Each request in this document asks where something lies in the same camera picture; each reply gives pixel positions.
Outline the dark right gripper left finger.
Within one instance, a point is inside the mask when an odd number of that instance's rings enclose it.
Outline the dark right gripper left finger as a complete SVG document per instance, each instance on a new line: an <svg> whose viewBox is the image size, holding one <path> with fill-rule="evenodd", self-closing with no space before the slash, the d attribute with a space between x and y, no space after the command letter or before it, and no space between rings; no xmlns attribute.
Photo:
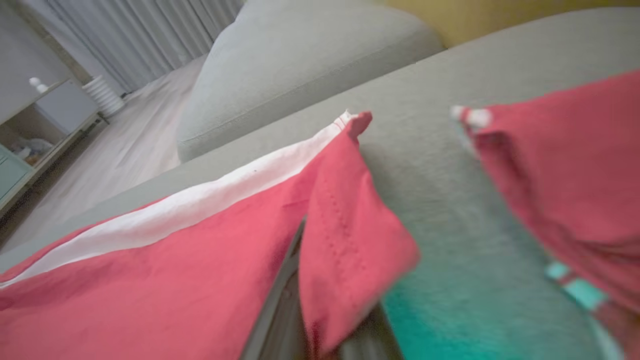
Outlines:
<svg viewBox="0 0 640 360"><path fill-rule="evenodd" d="M295 232L262 310L242 351L244 360L304 360L304 327L298 270L306 221Z"/></svg>

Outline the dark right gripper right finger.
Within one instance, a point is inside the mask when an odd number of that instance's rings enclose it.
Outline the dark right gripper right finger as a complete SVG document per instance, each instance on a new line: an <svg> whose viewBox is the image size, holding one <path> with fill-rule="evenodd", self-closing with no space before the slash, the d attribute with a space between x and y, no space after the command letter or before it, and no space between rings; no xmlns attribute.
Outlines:
<svg viewBox="0 0 640 360"><path fill-rule="evenodd" d="M403 353L382 305L369 315L340 345L341 360L402 360Z"/></svg>

